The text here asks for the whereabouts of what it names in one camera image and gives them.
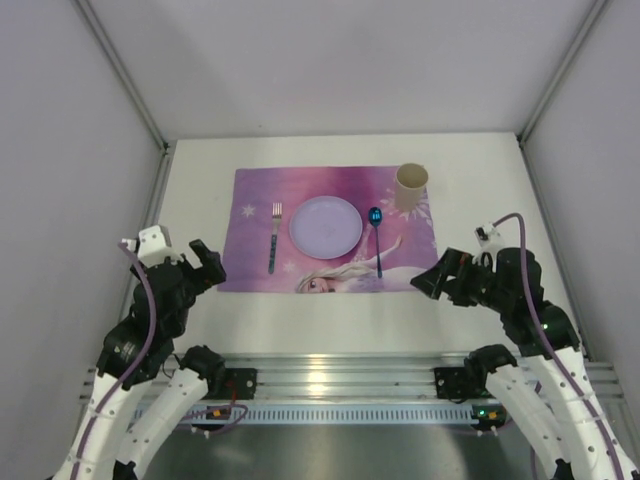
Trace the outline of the purple pink princess placemat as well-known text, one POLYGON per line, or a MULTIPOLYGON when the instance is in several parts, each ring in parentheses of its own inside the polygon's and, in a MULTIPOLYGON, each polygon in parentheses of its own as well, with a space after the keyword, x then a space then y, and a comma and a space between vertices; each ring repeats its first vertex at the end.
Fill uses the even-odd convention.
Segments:
POLYGON ((412 290, 410 280, 438 259, 427 191, 410 211, 395 207, 394 166, 282 167, 239 169, 235 173, 222 263, 233 293, 397 293, 412 290), (318 260, 292 243, 289 222, 295 210, 317 196, 336 196, 356 207, 363 232, 348 254, 318 260), (268 273, 272 204, 283 205, 275 271, 268 273), (383 276, 377 277, 375 232, 368 211, 377 206, 383 276))

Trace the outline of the blue metallic spoon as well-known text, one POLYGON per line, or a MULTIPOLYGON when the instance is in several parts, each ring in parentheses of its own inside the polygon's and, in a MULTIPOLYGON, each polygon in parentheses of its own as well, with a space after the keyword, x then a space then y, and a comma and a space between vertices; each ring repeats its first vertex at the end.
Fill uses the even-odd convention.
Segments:
POLYGON ((379 239, 379 227, 382 223, 382 220, 383 220, 382 210, 377 206, 371 207, 368 211, 368 221, 370 226, 373 228, 375 232, 376 271, 377 271, 378 278, 381 278, 383 276, 382 266, 381 266, 380 239, 379 239))

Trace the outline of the silver fork blue handle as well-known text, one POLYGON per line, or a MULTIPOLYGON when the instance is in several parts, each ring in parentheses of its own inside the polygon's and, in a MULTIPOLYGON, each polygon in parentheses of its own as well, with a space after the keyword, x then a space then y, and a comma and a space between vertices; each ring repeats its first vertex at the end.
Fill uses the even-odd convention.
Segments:
POLYGON ((269 274, 273 274, 275 271, 278 232, 279 232, 279 227, 282 221, 282 214, 283 214, 282 203, 281 202, 273 203, 272 204, 272 231, 271 231, 271 239, 270 239, 269 263, 268 263, 269 274))

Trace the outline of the beige paper cup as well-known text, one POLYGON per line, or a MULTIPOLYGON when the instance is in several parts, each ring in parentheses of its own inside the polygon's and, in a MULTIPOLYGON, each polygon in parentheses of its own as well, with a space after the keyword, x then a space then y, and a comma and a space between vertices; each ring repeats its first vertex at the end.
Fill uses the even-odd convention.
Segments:
POLYGON ((420 201, 429 180, 427 170, 416 163, 398 167, 395 174, 395 207, 400 211, 412 210, 420 201))

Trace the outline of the lilac plastic plate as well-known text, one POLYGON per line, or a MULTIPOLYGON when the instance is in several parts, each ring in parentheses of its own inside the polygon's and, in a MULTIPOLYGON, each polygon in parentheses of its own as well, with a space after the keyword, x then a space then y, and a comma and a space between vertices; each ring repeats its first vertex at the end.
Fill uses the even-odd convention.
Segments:
POLYGON ((331 260, 351 252, 363 232, 361 214, 347 200, 317 196, 303 202, 289 222, 293 245, 304 255, 331 260))

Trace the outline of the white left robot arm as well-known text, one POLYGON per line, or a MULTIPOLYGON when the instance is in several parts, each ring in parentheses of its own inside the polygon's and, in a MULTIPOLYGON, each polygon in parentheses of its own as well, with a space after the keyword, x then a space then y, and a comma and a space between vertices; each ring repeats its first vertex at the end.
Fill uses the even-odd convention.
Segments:
POLYGON ((93 389, 57 479, 140 479, 189 409, 224 382, 224 358, 204 345, 190 347, 169 385, 143 416, 132 416, 174 341, 186 330, 198 296, 221 284, 219 253, 196 239, 189 247, 197 267, 165 240, 125 240, 119 245, 138 283, 126 317, 105 336, 93 389))

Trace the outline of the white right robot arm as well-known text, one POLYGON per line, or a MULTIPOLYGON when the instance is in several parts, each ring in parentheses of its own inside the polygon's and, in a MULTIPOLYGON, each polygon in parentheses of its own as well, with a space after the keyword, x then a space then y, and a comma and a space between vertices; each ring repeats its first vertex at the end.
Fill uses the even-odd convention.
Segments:
POLYGON ((535 255, 515 247, 475 260, 447 250, 413 287, 455 306, 498 314, 519 351, 501 344, 464 360, 470 392, 504 406, 550 479, 636 479, 639 468, 615 436, 588 377, 578 335, 563 309, 544 297, 535 255))

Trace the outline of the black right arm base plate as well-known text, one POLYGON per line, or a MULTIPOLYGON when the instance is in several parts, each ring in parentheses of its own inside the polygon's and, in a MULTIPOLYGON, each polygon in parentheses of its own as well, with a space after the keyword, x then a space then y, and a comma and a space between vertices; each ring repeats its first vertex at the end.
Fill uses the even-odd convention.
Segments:
POLYGON ((461 404, 493 398, 486 388, 488 372, 481 367, 436 367, 433 373, 438 399, 461 404))

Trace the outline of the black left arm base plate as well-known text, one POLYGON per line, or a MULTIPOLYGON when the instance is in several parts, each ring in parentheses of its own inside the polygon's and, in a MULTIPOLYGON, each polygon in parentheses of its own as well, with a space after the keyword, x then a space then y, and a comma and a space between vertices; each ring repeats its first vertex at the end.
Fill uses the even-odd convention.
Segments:
POLYGON ((239 401, 253 400, 257 389, 257 370, 254 368, 227 368, 222 383, 215 392, 204 396, 205 400, 239 401))

